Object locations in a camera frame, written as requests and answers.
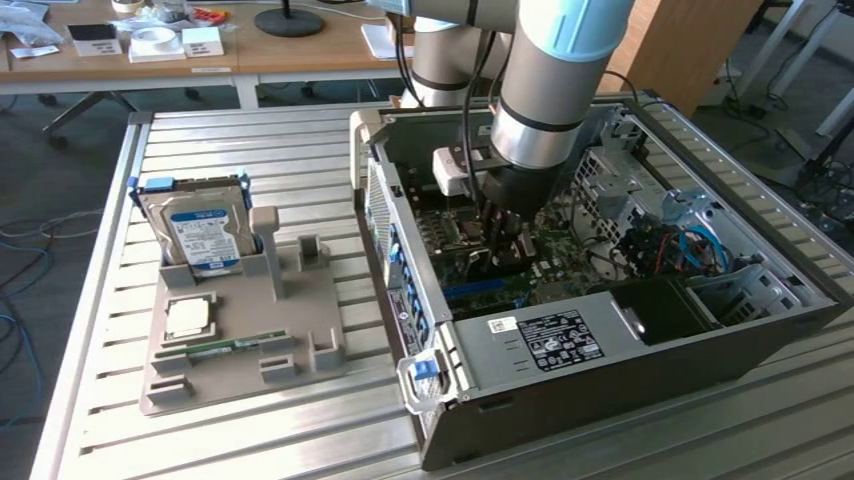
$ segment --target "motherboard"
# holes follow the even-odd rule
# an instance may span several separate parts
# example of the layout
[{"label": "motherboard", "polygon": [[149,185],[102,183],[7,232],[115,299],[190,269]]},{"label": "motherboard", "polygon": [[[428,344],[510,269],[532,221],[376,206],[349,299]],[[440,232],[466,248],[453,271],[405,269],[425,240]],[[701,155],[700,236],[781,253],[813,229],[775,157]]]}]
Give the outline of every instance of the motherboard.
[{"label": "motherboard", "polygon": [[[436,205],[429,194],[413,203]],[[454,320],[581,296],[613,280],[611,269],[600,273],[591,265],[589,251],[554,210],[544,210],[529,226],[536,261],[517,272],[486,279],[477,275],[488,247],[473,205],[446,202],[442,208],[416,210],[414,215]]]}]

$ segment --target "white box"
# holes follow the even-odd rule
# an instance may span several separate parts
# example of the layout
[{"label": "white box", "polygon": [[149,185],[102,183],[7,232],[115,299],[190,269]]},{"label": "white box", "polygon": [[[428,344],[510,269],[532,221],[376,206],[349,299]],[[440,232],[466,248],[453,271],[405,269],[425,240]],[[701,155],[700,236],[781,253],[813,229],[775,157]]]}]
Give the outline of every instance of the white box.
[{"label": "white box", "polygon": [[150,50],[134,45],[133,43],[130,43],[130,48],[127,48],[127,60],[130,60],[130,63],[164,62],[166,60],[185,59],[186,55],[184,55],[184,49],[177,44],[177,39],[174,42],[174,48],[170,50]]},{"label": "white box", "polygon": [[184,44],[184,52],[190,58],[225,54],[216,27],[185,28],[181,31],[181,43]]}]

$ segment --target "blue hard drive label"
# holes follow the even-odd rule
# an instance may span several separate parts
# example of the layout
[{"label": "blue hard drive label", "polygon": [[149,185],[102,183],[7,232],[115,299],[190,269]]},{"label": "blue hard drive label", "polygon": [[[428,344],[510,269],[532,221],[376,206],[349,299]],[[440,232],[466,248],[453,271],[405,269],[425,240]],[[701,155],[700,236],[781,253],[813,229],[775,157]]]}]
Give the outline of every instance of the blue hard drive label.
[{"label": "blue hard drive label", "polygon": [[224,209],[181,212],[169,219],[189,265],[214,275],[237,264],[240,252],[225,230],[229,219]]}]

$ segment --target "metal table surface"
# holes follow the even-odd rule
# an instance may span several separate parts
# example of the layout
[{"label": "metal table surface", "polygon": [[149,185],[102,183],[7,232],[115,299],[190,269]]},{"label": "metal table surface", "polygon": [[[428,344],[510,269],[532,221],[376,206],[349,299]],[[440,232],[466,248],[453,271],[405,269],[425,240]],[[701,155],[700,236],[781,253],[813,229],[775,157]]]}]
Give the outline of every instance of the metal table surface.
[{"label": "metal table surface", "polygon": [[[377,104],[164,113],[129,125],[31,478],[815,479],[851,471],[849,312],[736,382],[445,471],[418,470],[350,204],[348,116],[369,106]],[[683,120],[656,108],[655,117],[740,185],[765,220],[854,290],[849,257],[792,220],[779,198]],[[225,175],[237,168],[253,178],[254,205],[278,208],[277,241],[317,232],[330,247],[350,371],[146,418],[137,398],[160,253],[126,199],[126,177]],[[656,168],[665,174],[665,165]]]}]

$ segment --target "white label sticker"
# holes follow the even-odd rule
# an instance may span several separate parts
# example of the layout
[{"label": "white label sticker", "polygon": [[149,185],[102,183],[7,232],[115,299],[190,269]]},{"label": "white label sticker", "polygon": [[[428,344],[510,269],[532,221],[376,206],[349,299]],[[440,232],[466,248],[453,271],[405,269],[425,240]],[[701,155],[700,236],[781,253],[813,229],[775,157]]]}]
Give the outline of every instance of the white label sticker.
[{"label": "white label sticker", "polygon": [[229,67],[196,67],[190,69],[192,73],[229,73]]},{"label": "white label sticker", "polygon": [[176,213],[170,220],[189,265],[217,270],[237,263],[240,252],[233,235],[225,231],[225,210]]},{"label": "white label sticker", "polygon": [[9,52],[11,52],[14,58],[30,58],[55,53],[58,52],[58,48],[55,48],[53,45],[38,48],[11,48]]},{"label": "white label sticker", "polygon": [[509,330],[517,330],[516,317],[496,318],[486,322],[489,324],[489,330],[492,333],[501,333]]}]

